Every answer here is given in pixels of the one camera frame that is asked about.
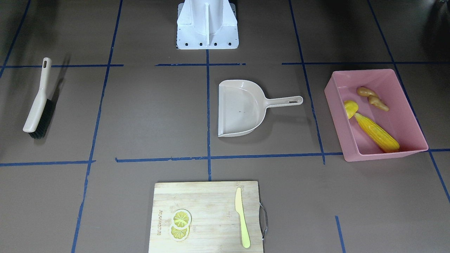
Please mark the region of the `yellow toy potato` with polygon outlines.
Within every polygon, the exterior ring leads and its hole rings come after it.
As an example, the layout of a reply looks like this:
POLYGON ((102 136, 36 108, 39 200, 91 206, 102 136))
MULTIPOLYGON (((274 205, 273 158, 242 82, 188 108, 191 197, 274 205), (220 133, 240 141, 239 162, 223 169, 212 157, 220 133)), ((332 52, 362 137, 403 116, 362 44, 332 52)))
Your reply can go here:
POLYGON ((359 109, 359 105, 353 100, 346 100, 343 105, 348 119, 351 119, 359 109))

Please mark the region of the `tan toy ginger root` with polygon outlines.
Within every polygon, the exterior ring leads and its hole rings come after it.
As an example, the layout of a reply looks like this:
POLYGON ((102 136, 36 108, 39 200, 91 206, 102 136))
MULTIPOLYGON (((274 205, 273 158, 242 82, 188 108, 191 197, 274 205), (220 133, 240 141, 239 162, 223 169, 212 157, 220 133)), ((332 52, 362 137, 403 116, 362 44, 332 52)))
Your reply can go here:
POLYGON ((361 87, 357 88, 356 91, 359 96, 367 97, 368 102, 372 106, 374 106, 378 109, 381 109, 383 111, 386 111, 386 112, 390 110, 389 107, 386 104, 384 104, 384 102, 380 99, 378 94, 376 92, 374 92, 373 90, 370 90, 368 88, 361 86, 361 87))

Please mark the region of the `yellow toy corn cob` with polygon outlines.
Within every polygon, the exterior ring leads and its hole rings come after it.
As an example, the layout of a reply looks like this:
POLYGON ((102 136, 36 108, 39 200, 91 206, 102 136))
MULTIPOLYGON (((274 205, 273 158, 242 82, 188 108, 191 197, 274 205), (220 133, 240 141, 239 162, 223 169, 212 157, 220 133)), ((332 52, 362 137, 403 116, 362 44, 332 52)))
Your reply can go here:
POLYGON ((400 144, 376 122, 360 113, 355 113, 354 117, 359 127, 382 151, 394 153, 400 150, 400 144))

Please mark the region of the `beige hand brush black bristles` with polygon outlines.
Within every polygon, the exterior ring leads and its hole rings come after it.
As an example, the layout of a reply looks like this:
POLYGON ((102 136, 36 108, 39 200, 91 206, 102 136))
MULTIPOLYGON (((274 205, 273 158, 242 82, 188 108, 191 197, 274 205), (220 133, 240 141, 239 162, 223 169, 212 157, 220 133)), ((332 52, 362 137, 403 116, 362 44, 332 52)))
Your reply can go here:
POLYGON ((47 96, 51 65, 50 58, 43 58, 38 93, 22 129, 36 140, 45 137, 55 108, 54 102, 47 96))

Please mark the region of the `red plastic bin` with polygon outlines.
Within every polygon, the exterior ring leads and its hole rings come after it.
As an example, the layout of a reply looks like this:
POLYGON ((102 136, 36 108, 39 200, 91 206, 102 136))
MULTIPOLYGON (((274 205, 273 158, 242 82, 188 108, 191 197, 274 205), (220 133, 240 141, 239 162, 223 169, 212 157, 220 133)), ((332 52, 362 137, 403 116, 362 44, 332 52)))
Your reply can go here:
POLYGON ((334 71, 324 92, 347 162, 405 157, 429 149, 394 70, 334 71), (374 91, 389 111, 369 104, 367 98, 358 95, 359 87, 374 91), (382 151, 354 118, 348 119, 343 104, 346 100, 355 101, 358 112, 389 133, 399 143, 400 150, 395 153, 382 151))

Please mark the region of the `yellow toy knife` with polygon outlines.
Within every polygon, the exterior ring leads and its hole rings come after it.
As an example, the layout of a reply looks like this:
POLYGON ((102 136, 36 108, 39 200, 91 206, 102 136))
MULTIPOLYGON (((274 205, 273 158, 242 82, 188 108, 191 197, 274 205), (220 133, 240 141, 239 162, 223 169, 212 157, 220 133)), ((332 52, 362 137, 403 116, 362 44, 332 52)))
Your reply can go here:
POLYGON ((251 240, 248 228, 246 226, 245 214, 243 210, 242 189, 240 187, 238 187, 235 192, 234 206, 239 217, 241 244, 243 248, 250 248, 251 240))

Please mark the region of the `wooden cutting board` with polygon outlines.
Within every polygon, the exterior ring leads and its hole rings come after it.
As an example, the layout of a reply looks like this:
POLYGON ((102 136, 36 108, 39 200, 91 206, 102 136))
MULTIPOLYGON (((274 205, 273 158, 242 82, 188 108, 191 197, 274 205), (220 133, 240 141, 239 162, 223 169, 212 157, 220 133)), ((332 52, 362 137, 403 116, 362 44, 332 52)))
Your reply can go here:
POLYGON ((148 251, 150 253, 263 253, 257 181, 160 182, 154 186, 148 251), (243 248, 234 199, 242 189, 251 246, 243 248), (176 229, 173 213, 186 209, 192 222, 176 229))

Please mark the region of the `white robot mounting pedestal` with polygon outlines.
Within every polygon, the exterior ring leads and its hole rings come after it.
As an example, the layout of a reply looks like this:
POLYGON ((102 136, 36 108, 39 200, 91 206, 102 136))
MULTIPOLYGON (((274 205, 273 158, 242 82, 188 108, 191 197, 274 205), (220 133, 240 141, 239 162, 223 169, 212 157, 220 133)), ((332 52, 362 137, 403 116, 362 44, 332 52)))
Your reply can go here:
POLYGON ((176 47, 179 50, 228 50, 238 46, 235 3, 185 0, 178 5, 176 47))

